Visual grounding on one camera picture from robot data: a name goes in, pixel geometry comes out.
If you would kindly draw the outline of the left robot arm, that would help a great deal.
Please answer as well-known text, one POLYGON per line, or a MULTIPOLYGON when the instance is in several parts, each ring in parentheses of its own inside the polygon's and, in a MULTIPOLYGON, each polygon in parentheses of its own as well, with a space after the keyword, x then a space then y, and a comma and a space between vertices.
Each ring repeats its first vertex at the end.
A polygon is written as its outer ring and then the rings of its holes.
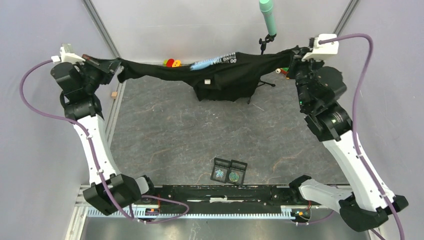
POLYGON ((124 208, 139 200, 153 203, 157 190, 148 177, 134 179, 119 171, 108 144, 101 102, 95 94, 100 85, 111 82, 121 66, 120 60, 74 53, 55 55, 51 60, 54 67, 50 74, 62 90, 59 100, 64 110, 63 120, 70 122, 77 132, 88 165, 85 201, 106 216, 121 212, 133 218, 124 208))

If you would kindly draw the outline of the black printed t-shirt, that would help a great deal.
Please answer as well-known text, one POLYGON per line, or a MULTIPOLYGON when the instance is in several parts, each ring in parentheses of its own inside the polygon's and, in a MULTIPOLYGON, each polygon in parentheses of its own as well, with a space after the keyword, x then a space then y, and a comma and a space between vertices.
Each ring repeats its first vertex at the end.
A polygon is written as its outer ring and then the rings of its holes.
POLYGON ((290 49, 264 54, 266 69, 261 73, 261 55, 233 52, 212 60, 209 66, 192 70, 191 65, 166 67, 121 59, 120 83, 145 76, 164 81, 182 81, 191 86, 199 101, 236 101, 250 98, 256 91, 259 77, 290 65, 290 49))

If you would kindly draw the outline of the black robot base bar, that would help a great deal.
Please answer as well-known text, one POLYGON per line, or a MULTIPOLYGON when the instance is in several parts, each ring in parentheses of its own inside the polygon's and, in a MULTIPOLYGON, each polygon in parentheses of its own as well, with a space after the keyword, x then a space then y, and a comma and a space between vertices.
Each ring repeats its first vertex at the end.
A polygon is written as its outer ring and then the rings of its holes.
POLYGON ((187 204, 189 214, 277 214, 281 206, 310 205, 287 185, 162 185, 152 193, 187 204))

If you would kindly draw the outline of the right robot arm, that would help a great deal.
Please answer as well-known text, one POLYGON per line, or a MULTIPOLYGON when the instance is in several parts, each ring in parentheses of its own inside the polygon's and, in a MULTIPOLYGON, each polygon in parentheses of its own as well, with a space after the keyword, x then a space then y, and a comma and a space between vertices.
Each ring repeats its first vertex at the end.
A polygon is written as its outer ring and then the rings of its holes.
POLYGON ((293 51, 287 76, 295 81, 307 127, 334 157, 350 185, 349 190, 337 189, 302 175, 289 184, 289 199, 295 204, 311 201, 326 206, 357 232, 375 229, 389 215, 405 209, 407 199, 394 194, 378 176, 353 133, 349 114, 338 103, 347 89, 342 73, 313 56, 310 48, 301 47, 293 51))

